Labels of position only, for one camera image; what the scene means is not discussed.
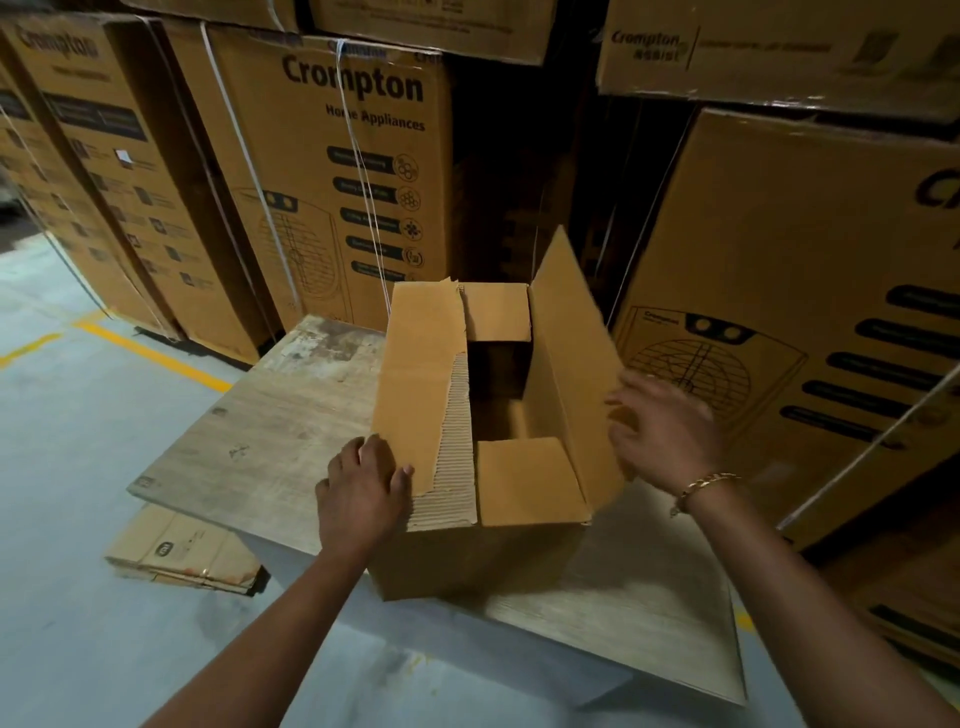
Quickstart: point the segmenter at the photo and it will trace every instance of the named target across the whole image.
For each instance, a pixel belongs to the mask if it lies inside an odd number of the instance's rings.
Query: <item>wooden table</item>
[[[320,550],[314,484],[347,439],[369,432],[383,341],[307,317],[128,490],[237,532],[289,585]],[[384,603],[365,580],[341,619],[554,699],[589,700],[630,668],[742,704],[726,576],[669,505],[628,485],[548,592]]]

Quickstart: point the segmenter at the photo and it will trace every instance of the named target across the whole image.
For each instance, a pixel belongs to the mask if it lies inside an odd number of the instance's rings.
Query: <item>forearm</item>
[[[363,574],[362,555],[326,552],[146,726],[275,726]]]
[[[960,724],[731,484],[706,488],[688,507],[810,725]]]

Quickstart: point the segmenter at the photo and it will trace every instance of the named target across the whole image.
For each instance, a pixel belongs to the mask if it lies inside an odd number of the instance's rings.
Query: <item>gray floor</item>
[[[136,725],[278,595],[114,576],[101,555],[139,508],[125,492],[218,393],[75,326],[95,303],[42,237],[0,255],[0,699],[9,726]],[[126,340],[227,382],[243,373]],[[638,676],[576,712],[336,625],[286,726],[802,725],[749,619],[751,704]]]

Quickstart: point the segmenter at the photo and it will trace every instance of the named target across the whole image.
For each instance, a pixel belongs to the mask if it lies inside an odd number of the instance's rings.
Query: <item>air cooler illustration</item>
[[[802,368],[806,354],[740,324],[634,306],[617,335],[628,367],[705,401],[731,442]]]
[[[353,311],[332,216],[319,207],[282,192],[264,190],[263,194],[306,311],[352,321]],[[286,280],[274,234],[256,190],[233,190],[233,197],[238,206],[242,206],[241,214],[245,220],[259,219],[255,228],[248,227],[248,230],[255,230],[256,249],[263,251],[268,258],[269,262],[264,267],[270,267],[270,279]]]

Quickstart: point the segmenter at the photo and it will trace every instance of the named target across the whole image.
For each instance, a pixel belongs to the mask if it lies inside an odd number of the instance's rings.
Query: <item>table top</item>
[[[138,477],[130,493],[309,554],[314,485],[369,433],[383,334],[306,317]],[[735,703],[730,587],[700,530],[646,484],[597,514],[549,591],[461,608]]]

